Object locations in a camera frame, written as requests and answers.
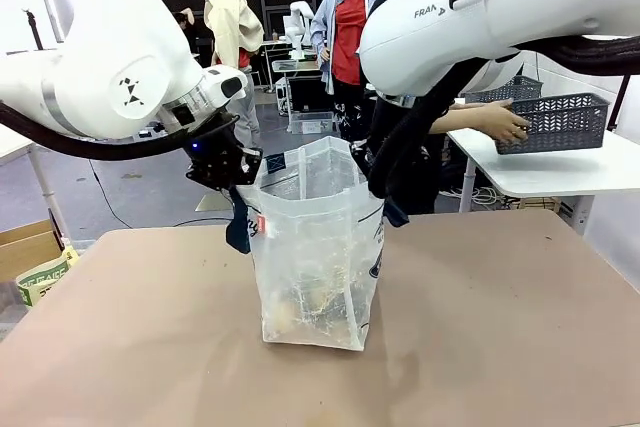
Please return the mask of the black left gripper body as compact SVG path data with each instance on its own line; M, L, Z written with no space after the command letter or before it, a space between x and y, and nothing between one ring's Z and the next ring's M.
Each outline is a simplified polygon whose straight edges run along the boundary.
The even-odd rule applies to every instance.
M213 190L245 185L244 151L235 137L237 118L211 118L192 132L184 151L190 159L186 177Z

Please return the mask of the person's hand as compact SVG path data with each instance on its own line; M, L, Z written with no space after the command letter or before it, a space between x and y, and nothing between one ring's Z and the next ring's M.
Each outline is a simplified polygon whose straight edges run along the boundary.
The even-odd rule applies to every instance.
M479 130L501 143L518 143L527 138L530 122L512 111L513 100L485 104L480 114Z

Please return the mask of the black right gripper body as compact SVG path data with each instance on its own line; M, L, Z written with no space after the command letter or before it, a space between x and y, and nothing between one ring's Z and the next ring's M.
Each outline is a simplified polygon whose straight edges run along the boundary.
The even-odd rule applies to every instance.
M368 178L373 166L373 154L368 141L364 139L352 142L350 144L350 152L362 174Z

